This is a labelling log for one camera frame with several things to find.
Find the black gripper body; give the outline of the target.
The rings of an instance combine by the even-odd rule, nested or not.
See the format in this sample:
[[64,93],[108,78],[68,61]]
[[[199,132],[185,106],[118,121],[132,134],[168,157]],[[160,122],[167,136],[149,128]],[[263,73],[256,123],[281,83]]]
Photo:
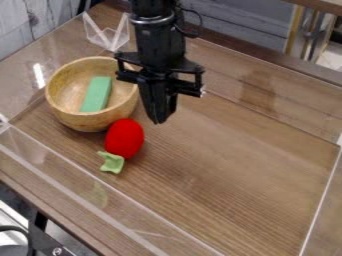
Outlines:
[[203,95],[204,68],[187,58],[176,60],[168,67],[149,67],[138,59],[136,52],[118,52],[116,78],[133,84],[147,84],[156,88],[156,82],[165,83],[165,94]]

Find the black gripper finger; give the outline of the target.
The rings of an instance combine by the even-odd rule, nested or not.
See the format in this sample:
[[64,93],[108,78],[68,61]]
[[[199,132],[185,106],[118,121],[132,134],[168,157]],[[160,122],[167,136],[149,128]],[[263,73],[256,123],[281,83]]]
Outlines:
[[169,88],[169,83],[163,81],[157,87],[157,123],[167,121],[168,117],[176,110],[177,95]]
[[147,116],[155,124],[159,124],[159,116],[155,105],[156,101],[153,96],[153,84],[144,78],[138,78],[137,87]]

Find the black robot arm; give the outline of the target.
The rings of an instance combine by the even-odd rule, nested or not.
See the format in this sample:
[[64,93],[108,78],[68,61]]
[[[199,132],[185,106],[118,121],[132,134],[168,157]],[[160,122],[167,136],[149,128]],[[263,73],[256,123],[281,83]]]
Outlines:
[[161,124],[176,111],[177,95],[200,97],[204,68],[185,58],[188,12],[179,0],[129,0],[136,52],[117,52],[116,78],[137,85],[148,118]]

